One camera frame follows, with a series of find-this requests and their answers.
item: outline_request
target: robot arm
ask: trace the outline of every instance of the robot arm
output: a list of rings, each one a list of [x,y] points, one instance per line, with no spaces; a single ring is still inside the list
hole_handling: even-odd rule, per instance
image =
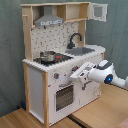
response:
[[[70,78],[75,82],[80,82],[83,86],[89,81],[95,81],[128,90],[128,77],[126,80],[118,78],[113,63],[107,60],[101,61],[97,66],[93,63],[85,62]]]

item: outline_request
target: polka dot backsplash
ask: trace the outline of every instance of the polka dot backsplash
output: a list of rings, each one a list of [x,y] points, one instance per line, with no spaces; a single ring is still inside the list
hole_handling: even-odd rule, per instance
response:
[[[42,51],[66,50],[70,37],[78,33],[79,22],[35,27],[32,29],[33,58],[40,56]],[[78,46],[78,36],[73,38],[73,43]]]

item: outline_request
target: stovetop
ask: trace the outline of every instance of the stovetop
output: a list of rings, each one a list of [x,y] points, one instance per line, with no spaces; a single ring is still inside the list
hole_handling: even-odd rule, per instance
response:
[[[62,63],[62,62],[65,62],[67,60],[73,59],[73,57],[70,57],[70,56],[67,56],[67,55],[61,54],[61,56],[62,56],[61,60],[55,60],[55,61],[51,61],[51,62],[42,61],[41,58],[33,59],[33,61],[48,67],[48,66],[52,66],[54,64]]]

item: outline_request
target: upper shelf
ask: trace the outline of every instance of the upper shelf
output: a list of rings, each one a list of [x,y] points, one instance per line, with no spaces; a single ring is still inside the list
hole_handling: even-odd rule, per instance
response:
[[[41,10],[46,5],[52,5],[53,15],[63,18],[65,23],[87,20],[89,3],[90,2],[22,4],[23,21],[24,23],[29,22],[30,28],[35,27],[34,22],[43,16]]]

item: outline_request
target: cabinet door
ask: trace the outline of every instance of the cabinet door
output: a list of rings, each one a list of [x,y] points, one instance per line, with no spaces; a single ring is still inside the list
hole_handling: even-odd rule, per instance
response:
[[[90,3],[87,11],[88,20],[94,19],[106,22],[107,6],[108,4]]]

